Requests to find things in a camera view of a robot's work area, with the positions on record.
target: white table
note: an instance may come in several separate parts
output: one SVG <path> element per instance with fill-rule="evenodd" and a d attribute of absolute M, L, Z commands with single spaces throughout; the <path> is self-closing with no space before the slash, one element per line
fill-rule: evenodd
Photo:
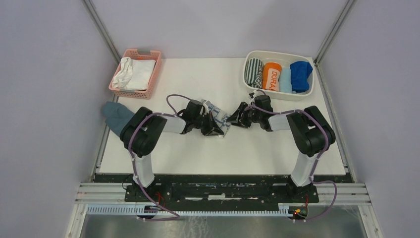
<path fill-rule="evenodd" d="M 248 101 L 245 86 L 240 81 L 244 60 L 163 59 L 150 100 L 120 97 L 118 102 L 133 112 L 144 106 L 154 112 L 173 113 L 165 99 L 176 93 L 191 99 L 207 99 L 233 113 L 241 101 Z M 272 99 L 274 111 L 316 105 L 330 122 L 318 77 L 314 74 L 314 90 L 307 99 L 299 102 Z M 170 101 L 178 111 L 188 103 L 178 97 L 172 97 Z M 152 162 L 156 174 L 288 175 L 295 166 L 297 155 L 290 131 L 266 132 L 259 124 L 253 124 L 249 129 L 232 126 L 224 138 L 203 137 L 196 129 L 186 135 L 162 133 L 152 152 Z M 100 173 L 133 173 L 128 151 L 112 132 L 107 139 Z M 345 174 L 337 143 L 321 157 L 315 174 Z"/>

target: storage container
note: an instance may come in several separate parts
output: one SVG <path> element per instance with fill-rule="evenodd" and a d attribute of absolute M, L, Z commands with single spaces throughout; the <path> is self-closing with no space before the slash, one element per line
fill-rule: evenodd
<path fill-rule="evenodd" d="M 308 58 L 303 56 L 297 56 L 297 55 L 291 55 L 291 54 L 285 54 L 285 53 L 278 53 L 278 52 L 270 52 L 270 51 L 252 51 L 250 52 L 244 62 L 244 67 L 242 70 L 242 82 L 247 88 L 248 92 L 253 92 L 255 88 L 249 86 L 245 82 L 245 66 L 247 64 L 247 61 L 251 58 L 259 58 L 263 61 L 264 64 L 268 62 L 276 62 L 279 63 L 282 67 L 290 67 L 290 64 L 296 62 L 296 61 L 306 61 L 309 62 L 314 67 L 313 62 L 311 62 Z M 270 96 L 270 98 L 274 99 L 281 99 L 281 100 L 288 100 L 288 101 L 300 101 L 305 99 L 307 96 L 309 96 L 313 91 L 313 84 L 314 84 L 314 70 L 312 70 L 312 73 L 308 77 L 308 83 L 309 83 L 309 90 L 304 93 L 282 93 L 282 92 L 275 92 L 271 90 L 265 90 L 262 89 L 267 95 Z"/>
<path fill-rule="evenodd" d="M 160 72 L 160 67 L 162 65 L 162 60 L 160 58 L 160 51 L 141 51 L 138 49 L 128 49 L 125 51 L 123 57 L 130 57 L 133 60 L 156 60 L 155 68 L 153 69 L 153 73 L 150 76 L 149 84 L 147 89 L 144 91 L 139 90 L 126 90 L 120 88 L 113 88 L 112 87 L 112 80 L 109 84 L 108 88 L 114 92 L 119 97 L 128 97 L 128 98 L 140 98 L 140 99 L 150 99 L 153 94 L 153 90 L 155 89 L 155 84 L 158 79 L 158 75 Z M 120 71 L 121 63 L 118 65 L 117 70 L 114 73 L 114 76 Z"/>

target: folded white towel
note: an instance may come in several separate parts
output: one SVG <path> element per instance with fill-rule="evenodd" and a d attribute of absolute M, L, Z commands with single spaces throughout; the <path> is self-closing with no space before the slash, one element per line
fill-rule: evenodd
<path fill-rule="evenodd" d="M 122 58 L 121 70 L 114 76 L 112 87 L 127 90 L 146 90 L 155 64 L 156 60 L 154 59 Z"/>

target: blue towel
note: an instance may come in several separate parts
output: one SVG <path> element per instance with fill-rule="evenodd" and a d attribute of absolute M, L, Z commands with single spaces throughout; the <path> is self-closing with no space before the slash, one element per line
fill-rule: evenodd
<path fill-rule="evenodd" d="M 292 83 L 291 83 L 292 70 L 289 68 L 282 68 L 280 74 L 280 92 L 282 93 L 292 93 Z"/>
<path fill-rule="evenodd" d="M 101 109 L 101 113 L 106 117 L 106 125 L 118 136 L 120 136 L 125 125 L 134 116 L 134 112 L 130 111 L 121 103 L 114 102 L 106 102 Z"/>
<path fill-rule="evenodd" d="M 290 82 L 293 91 L 303 93 L 309 90 L 308 77 L 312 73 L 312 66 L 306 61 L 297 61 L 290 65 L 292 75 Z"/>

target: gray wall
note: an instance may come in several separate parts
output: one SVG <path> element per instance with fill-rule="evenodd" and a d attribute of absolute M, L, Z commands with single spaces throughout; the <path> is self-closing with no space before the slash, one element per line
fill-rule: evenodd
<path fill-rule="evenodd" d="M 387 238 L 418 237 L 420 1 L 358 1 L 322 64 Z"/>
<path fill-rule="evenodd" d="M 92 0 L 120 54 L 245 57 L 253 50 L 314 57 L 345 0 Z"/>
<path fill-rule="evenodd" d="M 0 237 L 62 237 L 116 65 L 80 0 L 0 1 L 0 56 Z"/>

